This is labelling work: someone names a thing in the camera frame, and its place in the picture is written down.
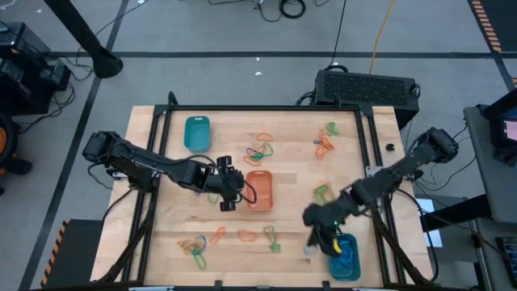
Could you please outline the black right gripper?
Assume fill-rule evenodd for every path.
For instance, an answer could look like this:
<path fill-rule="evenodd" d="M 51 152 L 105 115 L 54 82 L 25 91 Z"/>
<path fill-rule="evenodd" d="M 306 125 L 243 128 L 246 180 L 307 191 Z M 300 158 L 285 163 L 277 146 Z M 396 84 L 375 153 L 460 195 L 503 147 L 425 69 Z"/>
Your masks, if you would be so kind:
<path fill-rule="evenodd" d="M 332 229 L 322 232 L 322 251 L 330 257 L 339 257 L 343 250 L 339 246 L 337 233 L 333 230 L 343 225 L 350 215 L 358 215 L 358 205 L 350 200 L 332 200 L 323 205 L 310 204 L 302 214 L 305 226 L 313 227 L 304 246 L 304 254 L 315 255 L 318 252 L 321 228 Z"/>

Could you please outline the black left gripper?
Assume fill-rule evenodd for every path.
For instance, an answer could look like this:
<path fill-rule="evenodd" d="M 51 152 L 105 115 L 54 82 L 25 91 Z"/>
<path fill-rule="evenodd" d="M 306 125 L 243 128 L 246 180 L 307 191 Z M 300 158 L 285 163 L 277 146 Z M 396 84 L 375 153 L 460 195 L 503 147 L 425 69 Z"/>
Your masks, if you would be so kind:
<path fill-rule="evenodd" d="M 221 212 L 230 212 L 236 209 L 236 204 L 242 200 L 244 188 L 243 174 L 232 165 L 232 158 L 222 156 L 214 161 L 208 156 L 202 155 L 208 160 L 205 167 L 202 193 L 217 194 L 222 198 Z"/>

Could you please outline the blue plastic basket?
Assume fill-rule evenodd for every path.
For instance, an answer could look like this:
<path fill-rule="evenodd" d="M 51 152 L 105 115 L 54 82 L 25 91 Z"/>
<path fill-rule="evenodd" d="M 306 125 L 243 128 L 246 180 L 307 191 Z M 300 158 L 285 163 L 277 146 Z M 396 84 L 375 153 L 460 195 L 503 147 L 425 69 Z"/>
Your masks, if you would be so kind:
<path fill-rule="evenodd" d="M 338 258 L 328 259 L 328 270 L 335 280 L 357 281 L 360 278 L 359 248 L 355 236 L 339 234 L 338 245 L 342 253 Z"/>

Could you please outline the orange plastic basket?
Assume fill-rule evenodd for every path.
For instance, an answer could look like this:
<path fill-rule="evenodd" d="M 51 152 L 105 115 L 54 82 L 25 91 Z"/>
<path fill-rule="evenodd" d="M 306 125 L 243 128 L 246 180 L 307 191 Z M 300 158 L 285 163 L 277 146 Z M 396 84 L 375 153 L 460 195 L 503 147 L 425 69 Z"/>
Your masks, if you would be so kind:
<path fill-rule="evenodd" d="M 256 192 L 254 196 L 253 190 L 246 186 L 245 194 L 248 200 L 254 200 L 254 204 L 247 203 L 247 207 L 251 211 L 269 211 L 273 207 L 273 187 L 272 173 L 270 171 L 250 171 L 246 175 L 246 182 L 249 183 Z"/>

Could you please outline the teal plastic basket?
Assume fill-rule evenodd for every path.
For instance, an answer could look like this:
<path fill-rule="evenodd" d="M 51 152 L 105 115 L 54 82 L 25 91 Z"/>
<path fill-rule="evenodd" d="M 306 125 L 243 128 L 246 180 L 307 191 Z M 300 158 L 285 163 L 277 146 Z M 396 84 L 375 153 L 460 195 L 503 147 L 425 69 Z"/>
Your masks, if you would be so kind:
<path fill-rule="evenodd" d="M 192 153 L 206 153 L 210 147 L 211 125 L 207 116 L 190 116 L 184 129 L 184 145 Z"/>

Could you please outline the black computer tower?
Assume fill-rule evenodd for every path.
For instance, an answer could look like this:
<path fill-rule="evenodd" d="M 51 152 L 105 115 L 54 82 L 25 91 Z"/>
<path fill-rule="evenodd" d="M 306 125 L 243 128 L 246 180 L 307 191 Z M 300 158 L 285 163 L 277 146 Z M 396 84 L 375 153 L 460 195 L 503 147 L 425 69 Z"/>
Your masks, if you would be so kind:
<path fill-rule="evenodd" d="M 391 107 L 398 127 L 406 126 L 419 112 L 420 86 L 412 78 L 321 70 L 315 81 L 316 105 L 356 105 L 370 111 Z"/>

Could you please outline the black mat hazard stripes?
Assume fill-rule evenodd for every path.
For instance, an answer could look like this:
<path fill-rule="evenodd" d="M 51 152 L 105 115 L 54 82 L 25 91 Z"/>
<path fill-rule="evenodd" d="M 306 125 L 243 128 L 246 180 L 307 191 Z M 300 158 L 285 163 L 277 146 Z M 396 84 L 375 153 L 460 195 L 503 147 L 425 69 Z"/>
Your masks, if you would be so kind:
<path fill-rule="evenodd" d="M 491 51 L 517 53 L 517 0 L 468 0 Z"/>
<path fill-rule="evenodd" d="M 102 222 L 67 219 L 61 223 L 40 288 L 87 285 L 94 266 Z"/>

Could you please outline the dark grey desk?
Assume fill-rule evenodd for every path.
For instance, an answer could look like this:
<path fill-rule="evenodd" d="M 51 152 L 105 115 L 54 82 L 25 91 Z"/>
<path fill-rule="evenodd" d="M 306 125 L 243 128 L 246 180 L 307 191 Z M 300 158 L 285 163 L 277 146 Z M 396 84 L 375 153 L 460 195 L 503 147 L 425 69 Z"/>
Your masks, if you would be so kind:
<path fill-rule="evenodd" d="M 492 246 L 497 247 L 497 237 L 517 237 L 517 224 L 502 223 L 488 218 L 473 221 L 475 230 Z M 489 291 L 517 291 L 511 284 L 504 259 L 495 249 L 481 241 L 481 272 Z"/>

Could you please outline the black pole stand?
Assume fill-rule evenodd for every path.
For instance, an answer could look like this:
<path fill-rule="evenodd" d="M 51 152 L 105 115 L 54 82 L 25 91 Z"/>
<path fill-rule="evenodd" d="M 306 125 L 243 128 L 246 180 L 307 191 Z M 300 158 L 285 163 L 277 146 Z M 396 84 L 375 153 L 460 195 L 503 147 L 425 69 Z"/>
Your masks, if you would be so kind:
<path fill-rule="evenodd" d="M 89 54 L 96 77 L 111 78 L 123 69 L 123 62 L 101 45 L 70 0 L 44 0 L 44 2 Z"/>

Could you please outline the black keyboard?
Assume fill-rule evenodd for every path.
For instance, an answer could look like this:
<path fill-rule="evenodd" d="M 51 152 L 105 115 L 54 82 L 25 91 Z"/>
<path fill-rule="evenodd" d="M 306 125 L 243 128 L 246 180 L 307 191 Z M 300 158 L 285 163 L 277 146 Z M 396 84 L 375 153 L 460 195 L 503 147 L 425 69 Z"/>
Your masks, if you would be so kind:
<path fill-rule="evenodd" d="M 505 268 L 512 285 L 517 288 L 517 237 L 496 237 L 498 249 L 504 254 Z"/>

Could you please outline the black monitor pink screen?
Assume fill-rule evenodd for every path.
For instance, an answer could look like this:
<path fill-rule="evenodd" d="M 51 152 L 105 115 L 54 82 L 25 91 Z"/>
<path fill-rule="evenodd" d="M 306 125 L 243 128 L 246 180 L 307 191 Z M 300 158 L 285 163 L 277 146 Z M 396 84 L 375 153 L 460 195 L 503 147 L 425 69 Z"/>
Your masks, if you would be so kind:
<path fill-rule="evenodd" d="M 489 121 L 494 158 L 509 167 L 517 164 L 517 88 L 491 105 L 479 105 Z"/>

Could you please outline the orange black wheeled machine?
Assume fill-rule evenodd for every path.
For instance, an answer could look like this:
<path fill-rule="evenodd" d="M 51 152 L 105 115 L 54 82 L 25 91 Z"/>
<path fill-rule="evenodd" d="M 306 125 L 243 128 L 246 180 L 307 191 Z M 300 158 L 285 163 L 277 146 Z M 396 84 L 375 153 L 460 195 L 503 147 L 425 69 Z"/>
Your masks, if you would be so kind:
<path fill-rule="evenodd" d="M 18 128 L 10 116 L 0 112 L 0 175 L 26 175 L 32 169 L 31 162 L 16 157 Z"/>

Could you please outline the black equipment rack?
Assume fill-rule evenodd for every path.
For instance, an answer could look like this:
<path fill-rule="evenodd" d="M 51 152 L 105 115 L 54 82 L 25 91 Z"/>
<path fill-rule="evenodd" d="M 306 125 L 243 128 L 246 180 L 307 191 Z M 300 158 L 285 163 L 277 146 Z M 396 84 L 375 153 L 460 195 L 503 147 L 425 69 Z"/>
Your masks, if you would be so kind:
<path fill-rule="evenodd" d="M 71 70 L 22 22 L 0 23 L 0 113 L 44 114 L 57 91 L 68 86 Z"/>

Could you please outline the black aluminium table frame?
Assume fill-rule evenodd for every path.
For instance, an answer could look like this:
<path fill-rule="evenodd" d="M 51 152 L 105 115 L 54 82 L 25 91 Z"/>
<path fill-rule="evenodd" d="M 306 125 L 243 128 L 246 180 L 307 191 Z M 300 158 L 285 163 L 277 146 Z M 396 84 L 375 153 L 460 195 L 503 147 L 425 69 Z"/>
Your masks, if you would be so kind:
<path fill-rule="evenodd" d="M 158 208 L 153 224 L 144 282 L 147 285 L 200 286 L 210 289 L 216 281 L 225 287 L 276 289 L 291 287 L 323 289 L 366 289 L 382 286 L 383 280 L 376 249 L 376 236 L 370 219 L 351 217 L 344 231 L 353 234 L 359 245 L 361 275 L 355 282 L 334 280 L 322 254 L 307 256 L 303 252 L 309 231 L 301 214 L 313 201 L 315 187 L 330 183 L 334 191 L 364 175 L 355 115 L 338 108 L 294 108 L 249 106 L 205 108 L 178 106 L 165 117 L 161 108 L 135 106 L 125 137 L 131 143 L 148 146 L 151 133 L 156 134 L 152 149 L 170 158 L 183 158 L 188 151 L 183 132 L 189 116 L 207 116 L 211 121 L 210 158 L 228 155 L 241 171 L 251 165 L 243 161 L 246 148 L 261 132 L 274 137 L 274 154 L 261 167 L 273 176 L 274 204 L 267 212 L 255 212 L 239 204 L 233 212 L 222 213 L 203 197 L 162 179 Z M 340 134 L 329 136 L 334 150 L 322 160 L 315 154 L 318 133 L 334 122 Z M 272 225 L 277 234 L 280 253 L 271 252 L 271 242 L 263 228 Z M 226 233 L 217 244 L 208 240 L 219 227 Z M 239 230 L 257 234 L 254 242 L 243 242 Z M 200 270 L 192 254 L 186 254 L 178 241 L 203 235 L 207 245 L 203 257 L 207 267 Z"/>

